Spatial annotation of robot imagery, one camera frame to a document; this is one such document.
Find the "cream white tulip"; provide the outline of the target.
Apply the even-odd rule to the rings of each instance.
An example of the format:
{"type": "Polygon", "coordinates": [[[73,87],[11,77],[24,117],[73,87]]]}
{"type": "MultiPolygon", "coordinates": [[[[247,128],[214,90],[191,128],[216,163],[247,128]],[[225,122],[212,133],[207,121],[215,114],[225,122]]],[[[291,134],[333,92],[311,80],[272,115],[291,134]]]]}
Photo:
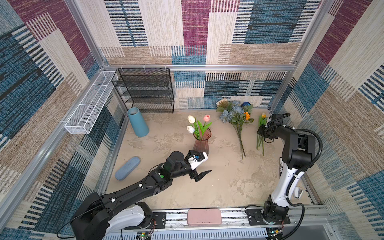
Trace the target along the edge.
{"type": "Polygon", "coordinates": [[[199,126],[197,124],[197,121],[196,121],[196,119],[193,116],[188,116],[188,122],[190,123],[189,126],[193,126],[193,127],[195,127],[196,129],[199,130],[199,126]]]}

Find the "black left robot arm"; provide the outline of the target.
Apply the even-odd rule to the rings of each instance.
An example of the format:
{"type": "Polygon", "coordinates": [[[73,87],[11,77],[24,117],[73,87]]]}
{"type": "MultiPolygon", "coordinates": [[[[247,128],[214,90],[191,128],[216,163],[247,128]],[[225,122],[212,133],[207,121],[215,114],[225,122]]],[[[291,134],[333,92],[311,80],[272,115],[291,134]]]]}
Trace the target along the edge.
{"type": "Polygon", "coordinates": [[[198,173],[197,167],[207,160],[205,152],[175,151],[137,183],[110,194],[88,195],[70,221],[75,239],[101,240],[117,228],[148,226],[153,214],[143,200],[166,190],[175,178],[188,175],[200,181],[209,172],[198,173]]]}

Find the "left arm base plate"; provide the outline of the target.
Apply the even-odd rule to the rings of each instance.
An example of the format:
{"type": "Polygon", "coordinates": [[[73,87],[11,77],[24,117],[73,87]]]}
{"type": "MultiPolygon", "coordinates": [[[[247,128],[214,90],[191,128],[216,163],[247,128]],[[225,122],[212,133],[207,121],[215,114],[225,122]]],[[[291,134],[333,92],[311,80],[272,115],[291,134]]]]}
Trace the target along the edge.
{"type": "Polygon", "coordinates": [[[126,227],[124,230],[150,230],[155,226],[155,230],[164,229],[167,220],[166,212],[153,212],[150,218],[145,217],[143,223],[139,226],[126,227]]]}

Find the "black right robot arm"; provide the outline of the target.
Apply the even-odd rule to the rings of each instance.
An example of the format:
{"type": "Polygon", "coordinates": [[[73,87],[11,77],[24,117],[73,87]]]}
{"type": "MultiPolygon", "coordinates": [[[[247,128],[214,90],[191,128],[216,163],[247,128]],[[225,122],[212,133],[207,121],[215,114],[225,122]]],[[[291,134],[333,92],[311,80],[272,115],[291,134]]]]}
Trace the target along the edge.
{"type": "Polygon", "coordinates": [[[261,125],[258,134],[264,139],[284,141],[281,155],[282,173],[278,186],[265,201],[262,211],[263,221],[272,225],[283,222],[290,207],[300,206],[302,212],[305,212],[304,205],[292,203],[291,197],[305,171],[319,160],[323,151],[323,142],[314,131],[294,129],[282,124],[261,125]]]}

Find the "pink tulip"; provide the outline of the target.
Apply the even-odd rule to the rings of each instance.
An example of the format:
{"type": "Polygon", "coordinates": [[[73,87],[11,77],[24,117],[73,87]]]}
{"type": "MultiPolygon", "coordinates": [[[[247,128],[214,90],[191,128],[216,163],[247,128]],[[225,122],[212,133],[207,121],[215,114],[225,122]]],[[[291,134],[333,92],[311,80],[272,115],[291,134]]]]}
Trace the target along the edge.
{"type": "Polygon", "coordinates": [[[201,138],[204,137],[205,132],[208,130],[208,128],[212,125],[213,122],[210,121],[210,115],[205,115],[203,118],[204,124],[201,122],[199,123],[200,131],[201,131],[201,138]]]}

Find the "pink ribbed glass vase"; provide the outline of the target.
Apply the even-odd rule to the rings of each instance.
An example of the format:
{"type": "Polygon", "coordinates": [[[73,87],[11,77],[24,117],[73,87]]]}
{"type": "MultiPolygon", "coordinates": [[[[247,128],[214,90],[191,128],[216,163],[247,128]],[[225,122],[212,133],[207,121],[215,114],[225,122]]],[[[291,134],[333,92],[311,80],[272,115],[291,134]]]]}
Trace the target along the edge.
{"type": "Polygon", "coordinates": [[[195,144],[194,144],[193,150],[197,152],[205,152],[207,155],[209,155],[210,153],[209,139],[212,136],[211,129],[206,130],[202,140],[198,140],[198,137],[196,134],[193,134],[193,136],[195,137],[195,144]]]}

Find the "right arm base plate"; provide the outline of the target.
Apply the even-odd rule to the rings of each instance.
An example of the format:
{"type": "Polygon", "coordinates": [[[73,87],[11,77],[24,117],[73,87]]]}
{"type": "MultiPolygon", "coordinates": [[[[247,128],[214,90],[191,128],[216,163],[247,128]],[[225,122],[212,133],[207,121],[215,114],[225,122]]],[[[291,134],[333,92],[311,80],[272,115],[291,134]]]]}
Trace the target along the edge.
{"type": "Polygon", "coordinates": [[[288,225],[291,223],[291,220],[288,215],[284,218],[276,215],[265,215],[263,214],[263,209],[246,209],[245,213],[248,217],[249,224],[251,226],[267,226],[267,225],[288,225]]]}

